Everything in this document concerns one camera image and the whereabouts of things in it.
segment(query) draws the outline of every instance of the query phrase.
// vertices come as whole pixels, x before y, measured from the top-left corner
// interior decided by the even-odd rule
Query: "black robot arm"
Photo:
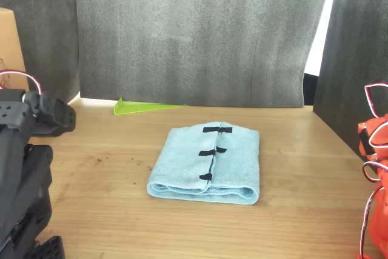
[[[0,259],[64,258],[60,237],[35,242],[52,213],[53,151],[28,141],[71,132],[75,119],[70,106],[48,93],[0,90]]]

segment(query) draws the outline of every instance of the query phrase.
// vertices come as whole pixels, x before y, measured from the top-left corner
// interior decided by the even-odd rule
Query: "black tape strip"
[[[232,127],[204,127],[204,130],[202,132],[204,132],[204,133],[209,133],[209,132],[231,133]]]
[[[218,132],[219,127],[204,127],[203,132],[209,133],[209,132]]]
[[[213,177],[213,174],[211,174],[211,173],[207,173],[207,174],[199,176],[199,178],[202,180],[212,180],[212,177]]]
[[[216,155],[216,150],[210,150],[210,151],[200,151],[199,156],[214,156]]]
[[[361,144],[363,144],[366,155],[368,155],[368,156],[373,155],[375,153],[375,150],[369,144],[369,135],[368,135],[368,131],[366,130],[366,128],[364,128],[360,132],[359,136],[360,136]]]
[[[217,151],[218,153],[225,153],[225,152],[226,152],[226,149],[225,149],[225,148],[216,147],[216,151]]]
[[[220,127],[218,130],[220,133],[231,133],[232,127]]]

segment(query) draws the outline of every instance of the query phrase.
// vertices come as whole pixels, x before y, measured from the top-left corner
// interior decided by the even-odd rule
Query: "green plastic triangle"
[[[126,115],[128,113],[135,112],[149,112],[151,110],[159,109],[174,109],[175,107],[182,106],[161,103],[138,103],[135,101],[123,101],[122,98],[120,98],[114,107],[114,113],[115,115]]]

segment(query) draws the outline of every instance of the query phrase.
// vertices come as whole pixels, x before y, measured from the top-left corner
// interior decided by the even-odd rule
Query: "light blue towel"
[[[151,173],[154,197],[253,204],[259,198],[259,132],[212,122],[172,129]]]

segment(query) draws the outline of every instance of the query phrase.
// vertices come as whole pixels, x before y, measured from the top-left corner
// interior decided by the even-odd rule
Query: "wooden table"
[[[72,106],[74,132],[34,140],[54,150],[53,215],[38,239],[62,236],[67,259],[355,258],[374,185],[311,107],[181,107],[114,116],[111,107]],[[259,201],[242,206],[148,195],[169,130],[209,121],[260,131]],[[382,258],[368,235],[365,250]]]

